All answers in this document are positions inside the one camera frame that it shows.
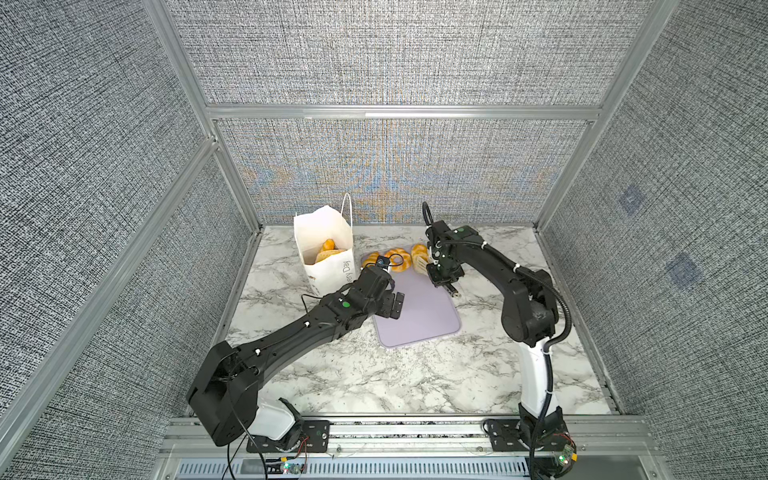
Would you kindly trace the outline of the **steel tongs white tips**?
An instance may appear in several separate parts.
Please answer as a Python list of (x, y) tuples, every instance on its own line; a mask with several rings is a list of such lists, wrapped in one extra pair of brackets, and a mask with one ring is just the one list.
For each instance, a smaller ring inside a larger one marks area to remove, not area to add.
[[(428, 279), (431, 279), (429, 276), (428, 266), (431, 264), (428, 256), (413, 256), (412, 257), (412, 267), (414, 270), (421, 275), (426, 276)], [(457, 298), (460, 296), (460, 292), (452, 285), (452, 284), (446, 284), (443, 285), (443, 288), (449, 293), (449, 295), (452, 298)]]

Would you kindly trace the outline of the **small striped bread top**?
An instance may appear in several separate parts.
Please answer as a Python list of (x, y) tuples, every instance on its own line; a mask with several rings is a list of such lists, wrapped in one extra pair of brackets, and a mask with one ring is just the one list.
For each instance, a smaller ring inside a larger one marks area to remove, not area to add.
[(427, 266), (430, 263), (428, 247), (424, 244), (415, 244), (410, 252), (414, 270), (422, 275), (427, 274)]

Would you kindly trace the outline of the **white paper bag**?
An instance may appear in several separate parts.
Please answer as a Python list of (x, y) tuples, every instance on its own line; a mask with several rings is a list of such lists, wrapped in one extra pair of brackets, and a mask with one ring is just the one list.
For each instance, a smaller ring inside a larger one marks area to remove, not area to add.
[(294, 217), (299, 258), (315, 295), (335, 292), (357, 278), (353, 226), (349, 193), (344, 195), (339, 209), (326, 205)]

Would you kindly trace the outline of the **red-brown glazed croissant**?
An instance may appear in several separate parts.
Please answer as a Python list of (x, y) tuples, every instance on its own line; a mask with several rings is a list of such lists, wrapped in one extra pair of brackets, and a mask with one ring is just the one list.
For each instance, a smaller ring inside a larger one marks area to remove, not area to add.
[(337, 255), (341, 252), (343, 252), (343, 249), (339, 249), (336, 245), (336, 242), (332, 238), (329, 238), (325, 240), (320, 246), (320, 250), (315, 257), (315, 263), (320, 263), (325, 259)]

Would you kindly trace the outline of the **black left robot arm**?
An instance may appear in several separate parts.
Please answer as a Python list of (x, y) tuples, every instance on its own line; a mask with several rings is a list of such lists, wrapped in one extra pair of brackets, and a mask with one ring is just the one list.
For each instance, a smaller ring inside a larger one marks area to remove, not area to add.
[(213, 443), (225, 446), (255, 423), (259, 392), (278, 372), (360, 328), (371, 316), (399, 318), (404, 301), (385, 269), (366, 267), (355, 281), (324, 295), (281, 329), (238, 346), (222, 341), (211, 347), (187, 402)]

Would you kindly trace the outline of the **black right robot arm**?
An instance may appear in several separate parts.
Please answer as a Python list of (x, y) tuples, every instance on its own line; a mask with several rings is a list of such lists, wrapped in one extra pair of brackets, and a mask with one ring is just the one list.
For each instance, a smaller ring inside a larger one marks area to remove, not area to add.
[(547, 433), (563, 424), (556, 405), (552, 362), (547, 343), (555, 336), (558, 308), (551, 278), (511, 261), (469, 226), (450, 228), (436, 221), (425, 231), (432, 262), (427, 275), (436, 287), (457, 293), (454, 284), (470, 266), (500, 292), (501, 325), (520, 349), (519, 438), (537, 449)]

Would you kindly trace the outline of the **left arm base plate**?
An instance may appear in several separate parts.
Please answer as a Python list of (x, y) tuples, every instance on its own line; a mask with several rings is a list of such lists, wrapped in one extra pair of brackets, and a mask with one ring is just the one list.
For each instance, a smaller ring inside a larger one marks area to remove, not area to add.
[(248, 453), (288, 454), (297, 456), (299, 447), (306, 453), (326, 453), (330, 439), (331, 422), (327, 420), (302, 420), (277, 440), (253, 434), (255, 442), (248, 441)]

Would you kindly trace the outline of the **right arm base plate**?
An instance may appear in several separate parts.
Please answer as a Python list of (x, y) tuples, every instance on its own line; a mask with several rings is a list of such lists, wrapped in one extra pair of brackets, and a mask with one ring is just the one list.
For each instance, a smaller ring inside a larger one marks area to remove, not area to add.
[[(485, 419), (481, 428), (494, 452), (527, 452), (534, 427), (519, 418)], [(536, 451), (554, 452), (571, 445), (573, 439), (565, 431), (544, 431), (536, 441)]]

